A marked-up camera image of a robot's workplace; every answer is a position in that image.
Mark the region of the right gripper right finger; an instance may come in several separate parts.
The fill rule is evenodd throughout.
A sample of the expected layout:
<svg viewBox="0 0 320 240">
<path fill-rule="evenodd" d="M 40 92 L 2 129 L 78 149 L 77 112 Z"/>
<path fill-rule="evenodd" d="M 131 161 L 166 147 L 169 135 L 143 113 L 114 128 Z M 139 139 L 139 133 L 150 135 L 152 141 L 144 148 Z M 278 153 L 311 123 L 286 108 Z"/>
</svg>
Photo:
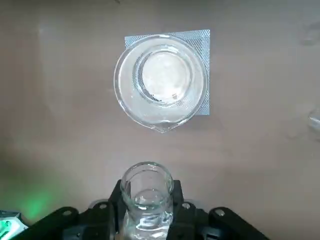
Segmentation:
<svg viewBox="0 0 320 240">
<path fill-rule="evenodd" d="M 173 221 L 168 240 L 268 240 L 262 232 L 227 207 L 205 212 L 184 199 L 181 182 L 173 181 Z"/>
</svg>

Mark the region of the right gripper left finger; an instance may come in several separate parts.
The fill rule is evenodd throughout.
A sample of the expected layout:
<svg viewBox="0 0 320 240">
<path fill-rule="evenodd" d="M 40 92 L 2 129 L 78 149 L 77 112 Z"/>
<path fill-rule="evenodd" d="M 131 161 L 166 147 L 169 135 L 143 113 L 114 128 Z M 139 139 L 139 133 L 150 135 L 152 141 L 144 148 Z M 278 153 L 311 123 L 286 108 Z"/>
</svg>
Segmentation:
<svg viewBox="0 0 320 240">
<path fill-rule="evenodd" d="M 114 240 L 123 225 L 125 203 L 118 180 L 107 200 L 98 200 L 83 212 L 65 206 L 26 230 L 27 240 Z"/>
</svg>

